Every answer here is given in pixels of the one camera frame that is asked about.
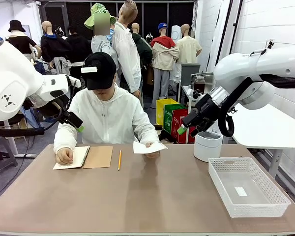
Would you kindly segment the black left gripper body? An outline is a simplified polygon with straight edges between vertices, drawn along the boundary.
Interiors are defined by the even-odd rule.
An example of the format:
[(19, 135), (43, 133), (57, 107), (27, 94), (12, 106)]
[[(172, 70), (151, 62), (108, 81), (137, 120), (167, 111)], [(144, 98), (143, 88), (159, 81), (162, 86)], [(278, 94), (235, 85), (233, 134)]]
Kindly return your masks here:
[(69, 102), (69, 98), (67, 95), (62, 95), (53, 101), (49, 101), (46, 105), (38, 108), (38, 111), (44, 116), (44, 117), (54, 117), (58, 116), (60, 113), (60, 110), (64, 111), (67, 103)]

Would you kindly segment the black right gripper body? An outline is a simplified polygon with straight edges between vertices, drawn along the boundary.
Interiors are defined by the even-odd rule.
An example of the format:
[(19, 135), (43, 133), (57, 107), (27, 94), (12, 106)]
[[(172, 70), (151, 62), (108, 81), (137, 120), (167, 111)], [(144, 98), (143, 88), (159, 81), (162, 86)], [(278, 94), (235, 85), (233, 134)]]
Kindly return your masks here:
[(223, 97), (221, 95), (204, 95), (196, 104), (197, 117), (195, 124), (213, 124), (217, 121)]

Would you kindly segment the person's right hand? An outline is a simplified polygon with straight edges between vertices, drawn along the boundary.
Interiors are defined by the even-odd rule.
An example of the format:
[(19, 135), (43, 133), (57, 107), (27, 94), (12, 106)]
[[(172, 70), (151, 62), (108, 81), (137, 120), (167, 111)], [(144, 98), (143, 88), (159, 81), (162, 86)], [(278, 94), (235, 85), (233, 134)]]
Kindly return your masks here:
[(73, 163), (73, 151), (64, 147), (57, 151), (56, 162), (60, 165), (68, 165)]

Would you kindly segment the person's left hand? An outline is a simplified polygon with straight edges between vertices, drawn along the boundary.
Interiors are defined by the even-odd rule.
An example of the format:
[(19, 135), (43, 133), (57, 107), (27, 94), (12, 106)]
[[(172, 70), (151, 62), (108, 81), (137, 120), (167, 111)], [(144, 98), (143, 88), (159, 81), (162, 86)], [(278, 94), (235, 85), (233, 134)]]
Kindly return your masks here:
[[(146, 147), (149, 148), (152, 144), (153, 144), (152, 142), (146, 143)], [(160, 156), (160, 151), (147, 153), (147, 154), (145, 154), (145, 156), (147, 158), (158, 158)]]

